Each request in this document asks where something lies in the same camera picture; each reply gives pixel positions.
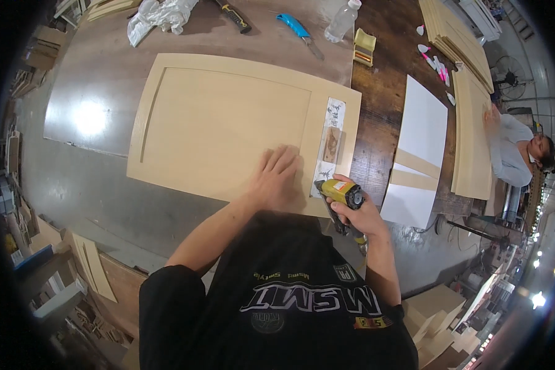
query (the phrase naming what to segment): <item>concrete floor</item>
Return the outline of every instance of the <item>concrete floor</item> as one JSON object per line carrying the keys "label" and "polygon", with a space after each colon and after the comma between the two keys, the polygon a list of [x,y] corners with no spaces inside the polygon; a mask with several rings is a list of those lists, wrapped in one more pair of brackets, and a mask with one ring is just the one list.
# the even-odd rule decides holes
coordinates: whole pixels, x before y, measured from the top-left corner
{"label": "concrete floor", "polygon": [[[225,203],[128,178],[125,158],[44,139],[45,110],[56,76],[57,67],[47,73],[41,87],[17,101],[23,196],[56,226],[100,243],[104,252],[127,265],[153,272]],[[419,234],[411,227],[389,226],[405,296],[451,279],[478,252],[476,235],[463,231],[458,235],[458,229],[451,231],[448,225],[441,236],[433,229]],[[354,241],[334,233],[333,227],[327,234],[348,262],[364,273]],[[207,284],[211,277],[205,277]]]}

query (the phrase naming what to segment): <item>white board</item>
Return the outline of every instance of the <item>white board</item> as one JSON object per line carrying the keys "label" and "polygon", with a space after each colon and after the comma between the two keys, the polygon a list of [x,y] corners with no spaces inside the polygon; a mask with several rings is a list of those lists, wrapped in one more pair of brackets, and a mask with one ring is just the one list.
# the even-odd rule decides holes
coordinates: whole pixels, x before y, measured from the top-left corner
{"label": "white board", "polygon": [[[407,75],[405,106],[397,148],[441,167],[447,120],[448,108],[419,82]],[[408,168],[399,163],[394,163],[393,168],[423,175],[418,169]],[[426,228],[436,191],[420,189],[419,183],[410,185],[412,186],[389,183],[380,215],[387,221]]]}

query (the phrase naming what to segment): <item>yellow nail gun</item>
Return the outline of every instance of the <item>yellow nail gun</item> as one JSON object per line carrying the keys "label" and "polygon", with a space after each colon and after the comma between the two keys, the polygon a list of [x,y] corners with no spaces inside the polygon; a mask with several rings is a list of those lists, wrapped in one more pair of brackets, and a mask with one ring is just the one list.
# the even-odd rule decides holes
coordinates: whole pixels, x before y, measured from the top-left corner
{"label": "yellow nail gun", "polygon": [[323,201],[325,202],[329,215],[331,215],[331,219],[335,225],[335,231],[343,236],[346,236],[351,231],[351,235],[360,248],[360,252],[362,252],[362,255],[365,256],[368,251],[368,240],[366,236],[360,230],[356,229],[351,223],[348,226],[341,222],[337,213],[333,211],[333,209],[331,209],[331,205],[327,203],[327,197],[330,197],[335,202],[347,204],[347,206],[354,211],[359,210],[366,200],[363,196],[360,185],[336,179],[319,180],[315,181],[314,184],[323,197]]}

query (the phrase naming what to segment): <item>utility knife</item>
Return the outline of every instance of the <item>utility knife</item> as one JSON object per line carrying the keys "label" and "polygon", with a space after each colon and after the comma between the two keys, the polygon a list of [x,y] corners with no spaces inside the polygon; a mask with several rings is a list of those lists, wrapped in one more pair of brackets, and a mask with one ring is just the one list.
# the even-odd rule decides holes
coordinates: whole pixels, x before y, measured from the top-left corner
{"label": "utility knife", "polygon": [[311,49],[312,54],[314,54],[319,60],[325,60],[325,56],[323,55],[323,53],[321,53],[321,51],[318,50],[317,46],[312,42],[311,35],[306,32],[304,27],[300,24],[300,22],[296,20],[296,18],[287,13],[281,13],[277,15],[276,19],[283,21],[285,24],[290,26],[290,28],[296,33],[296,35],[303,39],[303,41],[306,43],[306,46]]}

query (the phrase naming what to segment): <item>person's left hand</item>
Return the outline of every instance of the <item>person's left hand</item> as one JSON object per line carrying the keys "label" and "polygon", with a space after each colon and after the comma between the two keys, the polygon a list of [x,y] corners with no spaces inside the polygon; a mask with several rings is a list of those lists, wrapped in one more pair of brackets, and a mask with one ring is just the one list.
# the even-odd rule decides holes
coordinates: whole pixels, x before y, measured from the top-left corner
{"label": "person's left hand", "polygon": [[259,210],[285,210],[295,198],[294,175],[299,162],[295,146],[280,145],[276,150],[266,150],[249,181],[245,196]]}

